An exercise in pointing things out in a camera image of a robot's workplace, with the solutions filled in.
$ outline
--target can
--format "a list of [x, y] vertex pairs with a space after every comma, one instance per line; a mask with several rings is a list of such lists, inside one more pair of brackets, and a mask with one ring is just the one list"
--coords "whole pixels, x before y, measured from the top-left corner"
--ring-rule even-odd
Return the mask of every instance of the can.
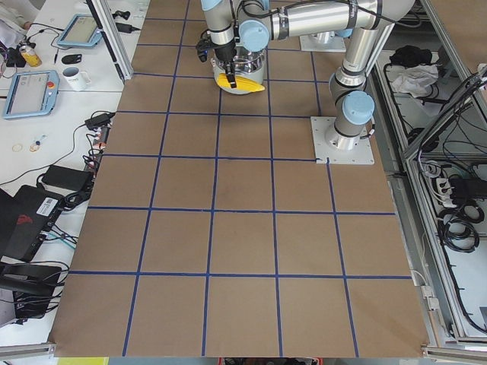
[[43, 63], [31, 46], [22, 46], [19, 50], [30, 67], [37, 67]]

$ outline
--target grid square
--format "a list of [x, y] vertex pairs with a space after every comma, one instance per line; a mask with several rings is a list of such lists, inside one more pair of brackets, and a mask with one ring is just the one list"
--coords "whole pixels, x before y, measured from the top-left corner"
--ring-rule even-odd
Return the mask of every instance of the grid square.
[[270, 157], [269, 117], [222, 116], [218, 156]]
[[212, 273], [274, 274], [271, 214], [216, 213]]
[[213, 79], [177, 78], [170, 111], [217, 113], [220, 92]]
[[317, 91], [313, 82], [271, 81], [273, 116], [318, 115]]
[[277, 215], [280, 274], [341, 275], [332, 215]]
[[342, 65], [343, 53], [313, 52], [317, 81], [328, 82], [338, 67]]
[[143, 271], [206, 272], [209, 229], [209, 213], [153, 211]]
[[163, 2], [153, 2], [147, 10], [147, 18], [156, 17], [163, 19], [184, 19], [186, 16], [186, 0], [164, 0]]
[[201, 9], [200, 0], [189, 0], [189, 10], [187, 19], [205, 20], [205, 15]]
[[271, 80], [314, 80], [310, 52], [269, 50], [268, 57]]
[[428, 343], [410, 280], [349, 280], [361, 357], [421, 357]]
[[205, 356], [277, 357], [277, 332], [275, 279], [210, 279]]
[[167, 120], [165, 156], [215, 156], [217, 116], [171, 114]]
[[348, 275], [410, 275], [397, 217], [340, 216], [339, 227]]
[[332, 211], [326, 167], [314, 162], [276, 161], [275, 206], [280, 211]]
[[167, 112], [173, 78], [134, 75], [126, 82], [119, 110], [140, 112]]
[[122, 356], [134, 283], [131, 275], [70, 274], [49, 335], [56, 357]]
[[343, 280], [280, 279], [279, 293], [286, 357], [355, 357]]
[[299, 42], [299, 36], [293, 36], [292, 38], [287, 38], [285, 40], [271, 40], [269, 42], [269, 49], [271, 49], [271, 50], [289, 49], [289, 50], [294, 50], [294, 51], [301, 51], [301, 44]]
[[176, 68], [177, 53], [178, 47], [137, 46], [132, 60], [134, 72], [172, 76]]
[[246, 116], [268, 116], [269, 98], [266, 90], [246, 95], [221, 93], [221, 113]]
[[147, 208], [157, 158], [105, 156], [91, 195], [91, 206]]
[[[331, 165], [330, 168], [337, 211], [395, 212], [380, 161], [376, 160], [373, 166]], [[367, 178], [359, 182], [357, 176]]]
[[[205, 19], [203, 14], [203, 10], [201, 9], [201, 2], [199, 3], [199, 11], [201, 11], [202, 18]], [[183, 46], [190, 46], [191, 50], [193, 51], [193, 56], [199, 62], [199, 58], [196, 55], [196, 49], [194, 48], [196, 44], [199, 42], [199, 38], [202, 32], [208, 28], [206, 26], [206, 22], [204, 21], [186, 21], [186, 25], [184, 26], [184, 35], [183, 35]]]
[[165, 114], [118, 113], [105, 152], [159, 154], [165, 120]]
[[71, 270], [137, 271], [147, 214], [147, 211], [88, 209]]
[[127, 355], [200, 356], [204, 298], [204, 278], [142, 276]]
[[335, 100], [329, 91], [329, 84], [318, 84], [322, 116], [336, 116]]
[[183, 34], [183, 25], [184, 21], [145, 19], [138, 44], [179, 45]]
[[314, 160], [310, 120], [272, 118], [272, 146], [275, 158]]
[[182, 47], [180, 60], [177, 66], [178, 76], [194, 76], [200, 78], [212, 78], [212, 64], [199, 61], [193, 47]]
[[164, 158], [159, 170], [154, 206], [210, 209], [214, 179], [213, 160]]
[[217, 209], [271, 210], [271, 166], [268, 161], [219, 160]]

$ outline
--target tablet screen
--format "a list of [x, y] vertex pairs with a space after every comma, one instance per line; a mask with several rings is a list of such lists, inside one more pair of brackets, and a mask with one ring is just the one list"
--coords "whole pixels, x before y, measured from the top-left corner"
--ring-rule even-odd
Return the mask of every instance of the tablet screen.
[[11, 114], [35, 113], [43, 109], [49, 74], [21, 75], [17, 78], [9, 107]]
[[97, 23], [93, 17], [77, 17], [75, 22], [68, 29], [62, 41], [73, 43], [87, 43], [94, 31], [97, 29]]

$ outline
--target laptop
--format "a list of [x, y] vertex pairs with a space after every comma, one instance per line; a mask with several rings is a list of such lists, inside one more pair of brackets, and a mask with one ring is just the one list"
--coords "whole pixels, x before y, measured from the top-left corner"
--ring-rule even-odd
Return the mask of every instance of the laptop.
[[64, 197], [54, 192], [34, 186], [23, 185], [12, 198], [3, 192], [0, 201], [0, 211], [11, 222], [15, 219], [15, 226], [10, 231], [11, 224], [0, 227], [3, 240], [10, 235], [3, 255], [29, 262], [46, 238], [45, 232], [51, 230], [61, 214]]

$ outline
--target cardboard table surface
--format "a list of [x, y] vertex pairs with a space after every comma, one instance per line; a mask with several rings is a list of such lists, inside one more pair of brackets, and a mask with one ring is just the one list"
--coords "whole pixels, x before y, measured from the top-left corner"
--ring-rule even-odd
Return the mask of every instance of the cardboard table surface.
[[377, 150], [314, 162], [341, 55], [272, 42], [220, 90], [197, 0], [152, 2], [51, 333], [60, 357], [419, 357], [427, 334]]

